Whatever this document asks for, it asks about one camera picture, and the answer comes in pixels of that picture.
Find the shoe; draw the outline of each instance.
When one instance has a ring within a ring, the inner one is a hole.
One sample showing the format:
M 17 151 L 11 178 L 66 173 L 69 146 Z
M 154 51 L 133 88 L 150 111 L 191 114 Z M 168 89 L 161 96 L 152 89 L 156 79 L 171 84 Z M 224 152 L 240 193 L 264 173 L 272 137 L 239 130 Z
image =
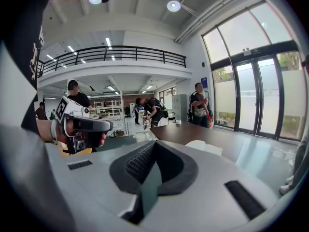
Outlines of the shoe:
M 279 188 L 279 193 L 281 193 L 282 195 L 288 193 L 290 191 L 290 186 L 286 185 L 286 186 L 281 186 Z
M 288 178 L 285 180 L 285 183 L 286 183 L 286 184 L 290 184 L 290 183 L 292 182 L 293 178 L 294 178 L 294 175 L 291 176 L 291 177 L 288 177 Z

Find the table top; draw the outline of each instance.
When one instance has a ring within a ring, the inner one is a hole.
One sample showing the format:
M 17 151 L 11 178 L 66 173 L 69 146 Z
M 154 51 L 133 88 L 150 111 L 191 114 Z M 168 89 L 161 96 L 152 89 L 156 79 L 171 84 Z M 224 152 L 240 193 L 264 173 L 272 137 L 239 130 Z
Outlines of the table top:
M 222 156 L 236 162 L 245 138 L 237 133 L 227 133 L 204 128 L 190 123 L 168 124 L 151 128 L 150 131 L 160 140 L 186 145 L 193 140 L 222 148 Z

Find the table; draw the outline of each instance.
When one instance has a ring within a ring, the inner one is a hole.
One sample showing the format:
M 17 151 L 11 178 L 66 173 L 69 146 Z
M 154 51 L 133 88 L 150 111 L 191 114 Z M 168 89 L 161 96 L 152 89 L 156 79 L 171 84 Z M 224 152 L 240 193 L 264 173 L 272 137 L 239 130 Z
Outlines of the table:
M 236 162 L 245 138 L 237 133 L 226 133 L 190 123 L 169 124 L 151 128 L 150 131 L 160 140 L 186 145 L 193 140 L 223 149 L 222 156 Z

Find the black metal railing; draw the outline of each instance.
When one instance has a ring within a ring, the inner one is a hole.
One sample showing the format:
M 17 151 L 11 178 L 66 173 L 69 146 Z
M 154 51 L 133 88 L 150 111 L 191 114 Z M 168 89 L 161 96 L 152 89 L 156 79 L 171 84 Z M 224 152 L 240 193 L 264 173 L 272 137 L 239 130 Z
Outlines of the black metal railing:
M 69 52 L 59 57 L 55 57 L 54 59 L 50 59 L 47 62 L 42 62 L 39 60 L 37 73 L 38 77 L 40 77 L 43 74 L 51 73 L 60 68 L 63 69 L 73 65 L 96 61 L 113 61 L 126 59 L 131 59 L 135 61 L 155 61 L 162 62 L 164 64 L 167 63 L 186 67 L 185 58 L 185 56 L 176 53 L 147 47 L 124 45 L 113 45 L 110 47 L 99 46 L 81 49 L 75 52 Z

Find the doorway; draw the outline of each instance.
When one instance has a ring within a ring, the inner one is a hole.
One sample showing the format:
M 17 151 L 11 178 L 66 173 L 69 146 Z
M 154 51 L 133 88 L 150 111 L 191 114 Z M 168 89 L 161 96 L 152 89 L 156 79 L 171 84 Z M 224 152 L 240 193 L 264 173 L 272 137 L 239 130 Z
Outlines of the doorway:
M 234 65 L 239 81 L 236 131 L 276 138 L 282 113 L 281 72 L 275 57 L 253 59 Z

